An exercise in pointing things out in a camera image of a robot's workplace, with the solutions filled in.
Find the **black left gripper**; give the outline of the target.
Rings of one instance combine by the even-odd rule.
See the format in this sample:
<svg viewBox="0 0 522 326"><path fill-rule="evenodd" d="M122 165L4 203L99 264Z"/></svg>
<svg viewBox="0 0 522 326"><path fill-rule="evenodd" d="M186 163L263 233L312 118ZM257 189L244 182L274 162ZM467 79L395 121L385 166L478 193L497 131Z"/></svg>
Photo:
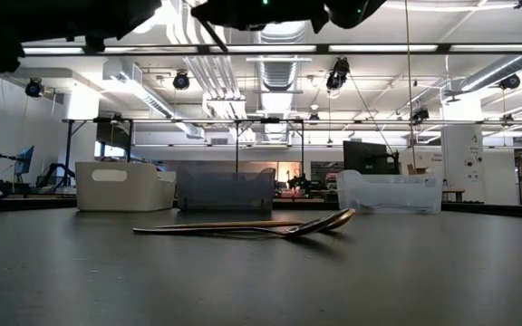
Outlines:
<svg viewBox="0 0 522 326"><path fill-rule="evenodd" d="M161 0L48 0L16 17L15 35L22 43L82 36L86 52L102 52L106 39L120 40L160 8Z"/></svg>

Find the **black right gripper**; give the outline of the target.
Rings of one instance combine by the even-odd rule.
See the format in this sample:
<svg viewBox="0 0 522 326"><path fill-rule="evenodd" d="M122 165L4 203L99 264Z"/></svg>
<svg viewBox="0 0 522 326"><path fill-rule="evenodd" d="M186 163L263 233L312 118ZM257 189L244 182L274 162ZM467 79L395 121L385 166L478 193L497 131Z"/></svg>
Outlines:
<svg viewBox="0 0 522 326"><path fill-rule="evenodd" d="M202 22L254 32L305 21L320 31L330 21L323 0L207 0L190 13Z"/></svg>

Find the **black spoon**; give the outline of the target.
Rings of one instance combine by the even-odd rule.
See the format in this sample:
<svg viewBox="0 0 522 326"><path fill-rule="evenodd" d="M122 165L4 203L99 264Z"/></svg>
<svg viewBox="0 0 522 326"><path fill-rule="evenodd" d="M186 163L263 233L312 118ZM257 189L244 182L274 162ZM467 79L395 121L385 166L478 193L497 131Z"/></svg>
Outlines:
<svg viewBox="0 0 522 326"><path fill-rule="evenodd" d="M326 217L317 218L304 226L285 226L285 227L192 227L192 228L169 228L162 229L154 227L133 227L132 232L138 235L200 235L214 233L260 233L276 235L284 238L296 238L314 233L327 232L324 227L328 224Z"/></svg>

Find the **monitor on black arm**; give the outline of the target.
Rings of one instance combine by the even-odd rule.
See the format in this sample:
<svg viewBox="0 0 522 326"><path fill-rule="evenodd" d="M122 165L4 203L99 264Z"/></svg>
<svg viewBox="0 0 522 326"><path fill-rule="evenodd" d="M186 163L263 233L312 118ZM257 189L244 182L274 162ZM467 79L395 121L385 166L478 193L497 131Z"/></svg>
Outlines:
<svg viewBox="0 0 522 326"><path fill-rule="evenodd" d="M23 183L23 175L29 172L33 154L34 146L25 148L16 155L8 156L0 153L0 159L6 159L14 162L14 182Z"/></svg>

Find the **grey translucent plastic bin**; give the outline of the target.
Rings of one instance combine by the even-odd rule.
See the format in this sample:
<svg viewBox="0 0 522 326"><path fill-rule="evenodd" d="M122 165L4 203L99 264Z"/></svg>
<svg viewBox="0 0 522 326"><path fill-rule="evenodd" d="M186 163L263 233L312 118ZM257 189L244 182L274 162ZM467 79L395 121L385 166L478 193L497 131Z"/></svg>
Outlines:
<svg viewBox="0 0 522 326"><path fill-rule="evenodd" d="M177 171L178 207L182 211L272 210L276 170L218 172L196 169Z"/></svg>

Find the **white plastic bin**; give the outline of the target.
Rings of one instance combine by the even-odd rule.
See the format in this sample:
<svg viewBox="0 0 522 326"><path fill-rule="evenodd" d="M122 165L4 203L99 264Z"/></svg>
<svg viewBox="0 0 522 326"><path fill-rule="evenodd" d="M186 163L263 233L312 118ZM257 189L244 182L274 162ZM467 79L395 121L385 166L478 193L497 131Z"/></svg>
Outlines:
<svg viewBox="0 0 522 326"><path fill-rule="evenodd" d="M177 174L151 163L77 162L77 208L84 212L151 212L170 209Z"/></svg>

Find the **device with green lights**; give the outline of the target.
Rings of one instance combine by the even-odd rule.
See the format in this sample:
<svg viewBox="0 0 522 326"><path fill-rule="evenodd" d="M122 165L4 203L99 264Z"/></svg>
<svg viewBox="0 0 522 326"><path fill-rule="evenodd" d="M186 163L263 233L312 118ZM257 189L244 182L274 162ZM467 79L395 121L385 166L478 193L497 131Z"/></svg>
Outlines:
<svg viewBox="0 0 522 326"><path fill-rule="evenodd" d="M287 181L287 185L290 189L300 189L305 192L308 192L313 188L314 182L312 180L307 179L305 173L303 173L300 176L293 176L291 179Z"/></svg>

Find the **black monitor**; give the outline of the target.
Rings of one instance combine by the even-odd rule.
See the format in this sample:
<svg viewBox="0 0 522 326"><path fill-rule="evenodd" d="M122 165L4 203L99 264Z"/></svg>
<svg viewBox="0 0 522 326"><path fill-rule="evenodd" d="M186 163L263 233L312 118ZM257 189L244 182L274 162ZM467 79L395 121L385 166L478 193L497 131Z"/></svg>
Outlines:
<svg viewBox="0 0 522 326"><path fill-rule="evenodd" d="M361 141L343 143L343 167L362 175L399 175L398 152L389 152L383 144Z"/></svg>

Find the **clear plastic bin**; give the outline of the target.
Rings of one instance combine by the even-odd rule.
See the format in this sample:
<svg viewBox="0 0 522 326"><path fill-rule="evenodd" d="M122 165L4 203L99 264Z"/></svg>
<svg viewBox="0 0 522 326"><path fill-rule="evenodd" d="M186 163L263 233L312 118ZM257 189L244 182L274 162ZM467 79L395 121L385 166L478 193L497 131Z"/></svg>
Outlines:
<svg viewBox="0 0 522 326"><path fill-rule="evenodd" d="M363 175L344 170L336 175L336 189L341 209L363 213L441 211L442 182L432 174Z"/></svg>

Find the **black metal frame stand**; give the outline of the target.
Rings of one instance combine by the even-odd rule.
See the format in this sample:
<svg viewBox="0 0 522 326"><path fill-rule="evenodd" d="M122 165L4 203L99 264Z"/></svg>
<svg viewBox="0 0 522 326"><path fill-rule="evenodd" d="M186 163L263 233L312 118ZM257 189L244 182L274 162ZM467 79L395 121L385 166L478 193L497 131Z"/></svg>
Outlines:
<svg viewBox="0 0 522 326"><path fill-rule="evenodd" d="M128 143L124 148L126 153L126 162L131 162L131 147L133 142L133 132L134 132L134 120L133 119L125 119L121 116L114 116L112 118L108 117L96 117L93 119L87 120L74 120L74 119L64 119L64 123L68 124L67 129L67 139L66 139L66 147L64 151L64 162L63 162L63 177L60 183L56 187L67 187L68 179L71 178L70 171L70 156L71 156L71 147L72 147L72 137L77 133L79 129L81 129L86 123L94 123L94 124L111 124L111 125L121 125L122 123L127 123L129 127L125 129L128 134Z"/></svg>
<svg viewBox="0 0 522 326"><path fill-rule="evenodd" d="M279 118L258 118L258 119L233 119L236 128L236 139L235 139L235 172L239 172L239 139L241 135L239 132L239 126L242 123L248 123L252 125L254 123L260 124L280 124L285 123L291 129L294 130L301 138L301 172L300 175L305 175L305 121L303 119L279 119Z"/></svg>

